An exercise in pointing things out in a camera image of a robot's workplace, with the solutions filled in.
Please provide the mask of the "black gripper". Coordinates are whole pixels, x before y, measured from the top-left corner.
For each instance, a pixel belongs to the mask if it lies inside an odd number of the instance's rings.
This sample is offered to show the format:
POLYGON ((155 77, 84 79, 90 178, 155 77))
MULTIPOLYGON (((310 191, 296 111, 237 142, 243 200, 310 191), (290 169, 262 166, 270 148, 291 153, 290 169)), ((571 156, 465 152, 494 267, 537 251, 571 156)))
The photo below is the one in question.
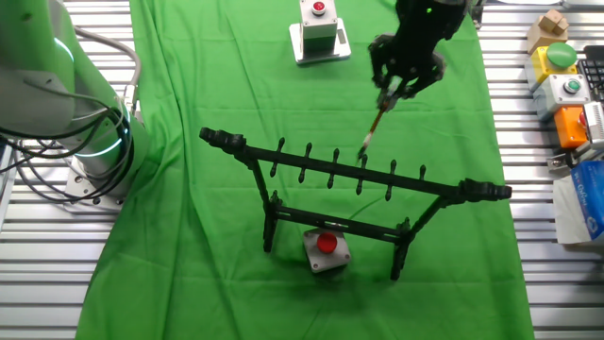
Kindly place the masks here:
POLYGON ((441 40, 450 40, 467 14, 465 0, 397 0, 399 27, 370 43, 372 81, 380 89, 379 107, 394 107, 399 98, 411 99, 443 79, 445 58, 435 52, 441 40), (394 53, 391 44, 394 42, 394 53), (391 90, 390 69, 397 61, 421 61, 403 75, 398 90, 391 90))

